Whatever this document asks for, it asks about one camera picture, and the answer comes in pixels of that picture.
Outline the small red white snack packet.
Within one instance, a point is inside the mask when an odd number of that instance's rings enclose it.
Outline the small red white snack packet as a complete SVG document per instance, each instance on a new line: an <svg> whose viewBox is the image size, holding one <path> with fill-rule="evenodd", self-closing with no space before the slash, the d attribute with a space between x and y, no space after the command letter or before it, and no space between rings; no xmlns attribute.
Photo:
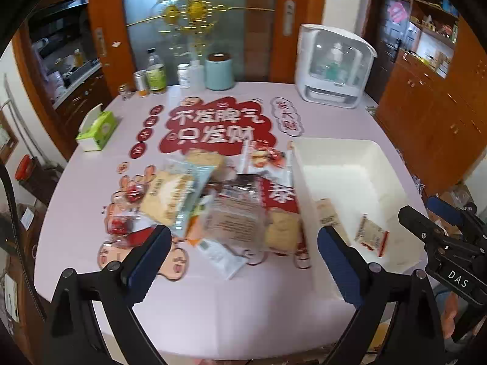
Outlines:
<svg viewBox="0 0 487 365"><path fill-rule="evenodd" d="M382 257L389 237L389 232L372 222L367 214L363 214L355 236L355 241Z"/></svg>

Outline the beige paper snack package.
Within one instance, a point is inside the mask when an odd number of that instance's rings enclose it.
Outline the beige paper snack package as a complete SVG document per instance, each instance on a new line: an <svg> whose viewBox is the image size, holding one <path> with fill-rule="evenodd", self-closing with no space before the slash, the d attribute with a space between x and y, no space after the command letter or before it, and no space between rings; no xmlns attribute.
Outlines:
<svg viewBox="0 0 487 365"><path fill-rule="evenodd" d="M342 240L351 245L348 234L342 225L342 222L330 199L321 199L316 202L318 217L322 226L332 227L340 235Z"/></svg>

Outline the red white jujube snack bag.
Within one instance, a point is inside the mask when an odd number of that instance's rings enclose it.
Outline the red white jujube snack bag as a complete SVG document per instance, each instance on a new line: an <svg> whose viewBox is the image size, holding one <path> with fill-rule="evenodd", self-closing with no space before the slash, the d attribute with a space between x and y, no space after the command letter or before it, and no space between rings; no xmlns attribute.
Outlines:
<svg viewBox="0 0 487 365"><path fill-rule="evenodd" d="M258 178L262 204L266 209L279 208L299 213L292 185L291 148L280 151L264 141L245 140L238 173Z"/></svg>

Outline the clear bag yellow bread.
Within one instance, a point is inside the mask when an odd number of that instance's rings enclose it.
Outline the clear bag yellow bread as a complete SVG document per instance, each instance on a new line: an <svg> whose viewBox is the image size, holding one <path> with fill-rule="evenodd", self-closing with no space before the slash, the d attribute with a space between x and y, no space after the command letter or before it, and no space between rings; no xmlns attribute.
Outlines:
<svg viewBox="0 0 487 365"><path fill-rule="evenodd" d="M266 246L276 252L292 254L301 241L300 216L280 208L268 212L268 227L265 231Z"/></svg>

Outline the white plastic storage bin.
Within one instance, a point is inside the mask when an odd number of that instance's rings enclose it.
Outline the white plastic storage bin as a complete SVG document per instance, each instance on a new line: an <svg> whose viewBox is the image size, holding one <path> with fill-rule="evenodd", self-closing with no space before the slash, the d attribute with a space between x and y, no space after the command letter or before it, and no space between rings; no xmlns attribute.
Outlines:
<svg viewBox="0 0 487 365"><path fill-rule="evenodd" d="M317 244L321 215L318 204L334 207L349 244L367 262L377 262L392 273L404 273L422 259L420 239L400 225L398 213L410 205L425 211L411 176L398 176L404 164L390 163L379 144L371 140L302 137L293 143L292 182L305 232L314 291L325 300L342 294ZM388 231L383 255L355 240L359 223L367 216Z"/></svg>

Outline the wooden cabinet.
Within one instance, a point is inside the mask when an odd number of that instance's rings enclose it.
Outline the wooden cabinet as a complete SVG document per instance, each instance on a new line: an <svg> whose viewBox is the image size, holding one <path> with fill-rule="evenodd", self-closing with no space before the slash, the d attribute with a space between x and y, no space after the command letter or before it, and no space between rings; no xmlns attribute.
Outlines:
<svg viewBox="0 0 487 365"><path fill-rule="evenodd" d="M376 120L428 195L461 181L486 149L486 52L466 20L443 0L411 0L422 34L453 48L445 77L400 50Z"/></svg>

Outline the red round candy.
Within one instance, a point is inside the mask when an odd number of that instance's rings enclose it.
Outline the red round candy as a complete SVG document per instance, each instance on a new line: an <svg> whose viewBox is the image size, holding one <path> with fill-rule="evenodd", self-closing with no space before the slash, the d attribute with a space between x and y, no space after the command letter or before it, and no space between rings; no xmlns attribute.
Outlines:
<svg viewBox="0 0 487 365"><path fill-rule="evenodd" d="M124 197L128 203L139 203L146 193L146 185L141 183L131 183L126 186Z"/></svg>

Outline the blue white bread package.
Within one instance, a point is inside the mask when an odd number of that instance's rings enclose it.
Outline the blue white bread package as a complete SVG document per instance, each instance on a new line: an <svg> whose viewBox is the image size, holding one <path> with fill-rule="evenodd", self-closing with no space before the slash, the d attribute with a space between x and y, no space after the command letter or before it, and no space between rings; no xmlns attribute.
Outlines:
<svg viewBox="0 0 487 365"><path fill-rule="evenodd" d="M187 235L191 214L216 166L168 159L151 181L139 212L170 229L181 239Z"/></svg>

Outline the printed pink table mat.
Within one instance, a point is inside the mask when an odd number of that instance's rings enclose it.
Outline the printed pink table mat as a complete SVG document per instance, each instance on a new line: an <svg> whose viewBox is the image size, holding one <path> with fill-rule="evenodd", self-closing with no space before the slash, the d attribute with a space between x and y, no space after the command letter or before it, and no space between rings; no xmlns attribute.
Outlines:
<svg viewBox="0 0 487 365"><path fill-rule="evenodd" d="M116 98L104 149L78 149L40 234L35 286L121 261L159 223L167 258L135 313L156 348L210 359L283 356L334 342L354 308L318 250L324 225L368 262L411 271L422 243L398 213L422 201L365 109L304 101L286 84L178 87Z"/></svg>

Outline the white countertop sterilizer appliance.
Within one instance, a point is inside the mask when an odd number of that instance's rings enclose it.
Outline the white countertop sterilizer appliance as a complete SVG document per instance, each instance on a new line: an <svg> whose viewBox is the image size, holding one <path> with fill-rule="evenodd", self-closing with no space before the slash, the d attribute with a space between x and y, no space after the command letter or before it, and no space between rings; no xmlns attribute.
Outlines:
<svg viewBox="0 0 487 365"><path fill-rule="evenodd" d="M297 91L311 103L354 109L376 58L376 50L350 31L303 24L297 44Z"/></svg>

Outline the green tissue box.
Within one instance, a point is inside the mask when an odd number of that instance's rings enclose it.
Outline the green tissue box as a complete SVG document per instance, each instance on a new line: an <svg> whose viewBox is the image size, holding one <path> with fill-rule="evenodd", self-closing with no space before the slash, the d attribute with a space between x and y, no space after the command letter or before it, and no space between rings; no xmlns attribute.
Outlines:
<svg viewBox="0 0 487 365"><path fill-rule="evenodd" d="M76 137L78 146L84 152L104 149L118 126L116 116L110 110L102 111L102 104L93 107L85 115Z"/></svg>

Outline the clear wrapped pastry package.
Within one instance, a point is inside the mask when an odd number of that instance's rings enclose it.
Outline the clear wrapped pastry package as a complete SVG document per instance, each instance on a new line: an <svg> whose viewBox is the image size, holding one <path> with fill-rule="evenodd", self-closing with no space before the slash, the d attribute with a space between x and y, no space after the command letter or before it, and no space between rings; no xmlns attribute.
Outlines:
<svg viewBox="0 0 487 365"><path fill-rule="evenodd" d="M255 199L215 194L201 217L205 239L243 249L264 247L267 219Z"/></svg>

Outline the teal cylindrical canister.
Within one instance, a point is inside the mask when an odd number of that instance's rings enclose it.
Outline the teal cylindrical canister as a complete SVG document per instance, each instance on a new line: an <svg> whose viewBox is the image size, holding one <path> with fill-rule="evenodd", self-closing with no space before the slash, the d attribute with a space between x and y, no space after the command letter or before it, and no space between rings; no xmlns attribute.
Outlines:
<svg viewBox="0 0 487 365"><path fill-rule="evenodd" d="M225 91L234 86L233 61L228 53L209 54L205 59L205 85L212 91Z"/></svg>

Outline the small amber jar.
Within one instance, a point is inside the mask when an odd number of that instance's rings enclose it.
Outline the small amber jar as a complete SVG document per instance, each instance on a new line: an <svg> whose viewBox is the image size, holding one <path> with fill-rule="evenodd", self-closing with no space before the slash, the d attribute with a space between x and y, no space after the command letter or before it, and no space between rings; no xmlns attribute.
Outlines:
<svg viewBox="0 0 487 365"><path fill-rule="evenodd" d="M145 70L139 70L133 74L135 89L140 97L146 97L150 93Z"/></svg>

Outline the green label glass bottle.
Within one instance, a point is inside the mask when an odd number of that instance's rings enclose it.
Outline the green label glass bottle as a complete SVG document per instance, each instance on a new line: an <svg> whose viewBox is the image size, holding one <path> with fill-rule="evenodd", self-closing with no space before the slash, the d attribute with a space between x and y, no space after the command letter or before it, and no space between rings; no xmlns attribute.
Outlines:
<svg viewBox="0 0 487 365"><path fill-rule="evenodd" d="M151 92L163 92L167 87L165 66L155 48L147 50L148 67L145 70Z"/></svg>

